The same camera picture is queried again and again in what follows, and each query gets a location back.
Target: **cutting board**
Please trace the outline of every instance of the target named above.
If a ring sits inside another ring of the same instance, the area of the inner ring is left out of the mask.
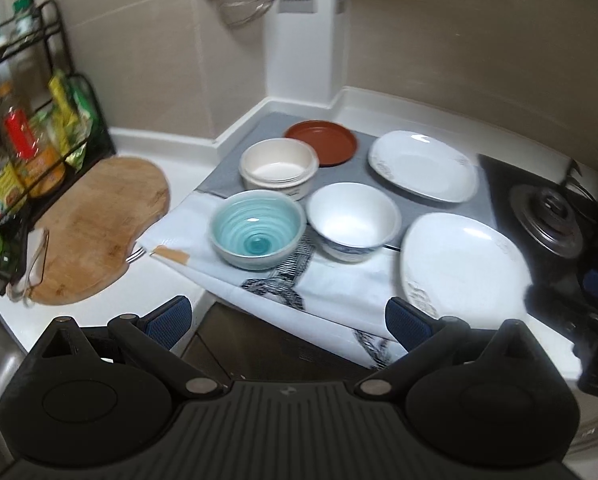
[[[168,212],[170,192],[157,166],[116,156],[98,162],[36,224],[48,229],[37,303],[85,300],[128,270],[137,238]]]

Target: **ribbed black surface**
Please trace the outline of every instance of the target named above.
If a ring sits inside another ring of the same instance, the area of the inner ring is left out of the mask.
[[[392,405],[357,399],[341,383],[246,382],[235,383],[221,399],[185,404],[157,444],[125,462],[60,471],[19,461],[1,476],[2,480],[493,478],[576,477],[556,463],[502,473],[453,464],[409,435]]]

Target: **white bowl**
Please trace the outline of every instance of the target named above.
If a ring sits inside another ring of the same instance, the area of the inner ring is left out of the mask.
[[[210,220],[209,236],[229,264],[270,269],[297,248],[305,231],[303,208],[283,193],[254,190],[223,201]]]
[[[250,146],[239,162],[246,189],[272,189],[293,200],[311,190],[319,169],[313,147],[296,139],[267,139]]]
[[[309,224],[330,256],[361,262],[401,229],[401,213],[385,193],[356,182],[315,191],[306,204]]]

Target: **turquoise ceramic bowl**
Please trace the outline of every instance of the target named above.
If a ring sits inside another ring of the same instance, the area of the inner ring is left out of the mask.
[[[253,190],[223,201],[210,221],[210,239],[229,264],[271,269],[297,248],[305,231],[303,208],[283,193]]]

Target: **terracotta saucer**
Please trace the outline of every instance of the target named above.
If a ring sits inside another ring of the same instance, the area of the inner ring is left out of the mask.
[[[284,137],[303,140],[319,157],[319,166],[338,166],[350,160],[357,150],[357,138],[340,124],[304,121],[288,128]]]

